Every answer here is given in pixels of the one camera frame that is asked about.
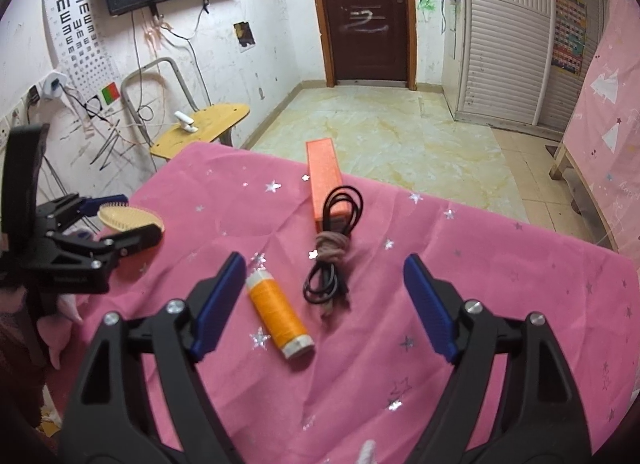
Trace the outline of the right hand white glove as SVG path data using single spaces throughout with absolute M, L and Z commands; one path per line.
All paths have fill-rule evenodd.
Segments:
M 360 448 L 356 464 L 375 464 L 375 441 L 366 440 Z

